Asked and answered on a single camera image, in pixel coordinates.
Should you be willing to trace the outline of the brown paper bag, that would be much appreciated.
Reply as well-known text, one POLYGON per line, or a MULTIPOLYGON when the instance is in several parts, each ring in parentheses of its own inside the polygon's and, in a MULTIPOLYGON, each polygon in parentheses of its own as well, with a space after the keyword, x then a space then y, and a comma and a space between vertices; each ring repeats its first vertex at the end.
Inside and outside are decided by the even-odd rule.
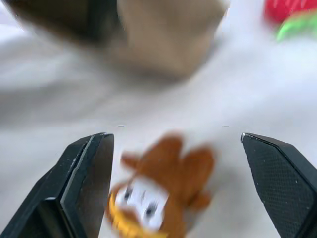
POLYGON ((22 28, 88 49, 110 63, 174 78, 214 48, 226 0, 0 0, 22 28))

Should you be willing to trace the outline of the red and green plush toy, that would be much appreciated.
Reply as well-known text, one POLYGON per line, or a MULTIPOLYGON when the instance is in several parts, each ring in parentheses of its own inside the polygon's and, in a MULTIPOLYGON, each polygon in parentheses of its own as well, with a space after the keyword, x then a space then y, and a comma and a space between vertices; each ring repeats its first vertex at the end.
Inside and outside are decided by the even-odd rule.
POLYGON ((263 13, 277 27, 278 41, 300 32, 317 37, 317 0, 264 0, 263 13))

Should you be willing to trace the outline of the brown plush toy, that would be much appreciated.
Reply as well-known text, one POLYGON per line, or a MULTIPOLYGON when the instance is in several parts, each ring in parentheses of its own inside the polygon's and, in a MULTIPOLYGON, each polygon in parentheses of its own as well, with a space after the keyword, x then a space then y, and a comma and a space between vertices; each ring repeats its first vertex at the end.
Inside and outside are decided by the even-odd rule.
POLYGON ((124 152, 132 176, 110 191, 106 217, 119 238, 186 238, 185 213, 205 210, 215 160, 209 146, 182 153, 184 137, 168 133, 145 152, 124 152))

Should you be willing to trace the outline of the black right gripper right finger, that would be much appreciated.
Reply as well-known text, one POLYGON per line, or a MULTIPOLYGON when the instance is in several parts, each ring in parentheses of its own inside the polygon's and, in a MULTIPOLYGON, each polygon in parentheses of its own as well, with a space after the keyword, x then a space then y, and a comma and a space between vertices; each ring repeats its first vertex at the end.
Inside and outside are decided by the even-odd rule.
POLYGON ((242 133, 257 194, 281 238, 317 238, 317 169, 291 144, 242 133))

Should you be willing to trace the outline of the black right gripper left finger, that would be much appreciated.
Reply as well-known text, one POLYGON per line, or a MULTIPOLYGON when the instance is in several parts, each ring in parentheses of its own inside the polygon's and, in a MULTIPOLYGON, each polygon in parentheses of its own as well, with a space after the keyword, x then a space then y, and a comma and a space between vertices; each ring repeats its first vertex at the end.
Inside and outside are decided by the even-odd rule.
POLYGON ((0 238, 98 238, 113 150, 110 133, 69 144, 31 189, 0 238))

